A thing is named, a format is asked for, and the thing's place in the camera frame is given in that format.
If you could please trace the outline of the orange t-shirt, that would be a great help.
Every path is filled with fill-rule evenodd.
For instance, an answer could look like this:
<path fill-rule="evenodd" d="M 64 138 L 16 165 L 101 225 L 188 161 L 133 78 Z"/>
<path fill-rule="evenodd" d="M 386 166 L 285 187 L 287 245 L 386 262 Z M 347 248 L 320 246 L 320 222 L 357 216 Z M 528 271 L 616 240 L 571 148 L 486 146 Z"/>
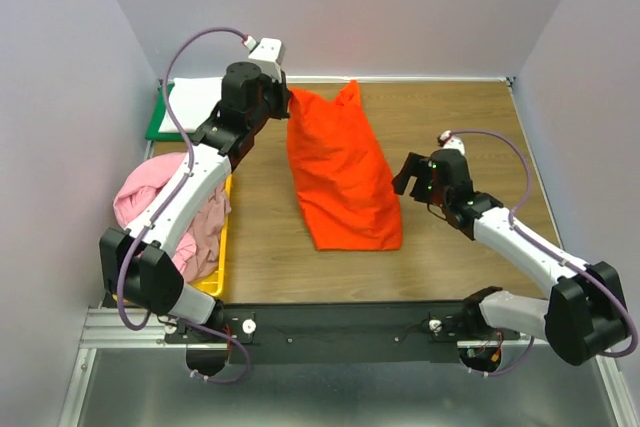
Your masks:
<path fill-rule="evenodd" d="M 328 100 L 291 90 L 286 152 L 296 199 L 319 251 L 393 251 L 403 244 L 392 172 L 351 81 Z"/>

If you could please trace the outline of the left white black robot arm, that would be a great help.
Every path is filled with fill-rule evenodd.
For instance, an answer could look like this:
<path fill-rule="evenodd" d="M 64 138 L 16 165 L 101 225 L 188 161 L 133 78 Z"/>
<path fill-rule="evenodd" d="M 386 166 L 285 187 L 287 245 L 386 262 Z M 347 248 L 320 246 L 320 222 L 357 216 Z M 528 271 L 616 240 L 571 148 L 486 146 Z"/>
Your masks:
<path fill-rule="evenodd" d="M 104 285 L 120 312 L 132 303 L 149 314 L 180 318 L 201 342 L 220 334 L 220 301 L 191 286 L 172 257 L 196 213 L 251 150 L 266 122 L 287 118 L 288 102 L 279 61 L 227 67 L 220 100 L 188 136 L 186 157 L 160 194 L 125 228 L 110 228 L 99 241 Z"/>

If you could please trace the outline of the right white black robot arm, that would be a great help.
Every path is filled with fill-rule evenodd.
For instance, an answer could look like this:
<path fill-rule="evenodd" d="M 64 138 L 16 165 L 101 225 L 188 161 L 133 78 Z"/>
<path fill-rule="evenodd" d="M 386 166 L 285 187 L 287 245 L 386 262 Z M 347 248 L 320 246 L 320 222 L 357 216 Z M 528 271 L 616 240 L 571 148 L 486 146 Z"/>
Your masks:
<path fill-rule="evenodd" d="M 493 330 L 516 331 L 547 342 L 573 366 L 598 355 L 616 356 L 613 348 L 622 341 L 629 343 L 624 355 L 635 351 L 639 334 L 616 269 L 558 248 L 495 197 L 475 190 L 460 151 L 411 152 L 392 185 L 398 195 L 438 207 L 452 228 L 507 259 L 545 295 L 537 299 L 487 287 L 468 296 L 452 319 L 431 321 L 433 332 L 460 330 L 480 339 Z"/>

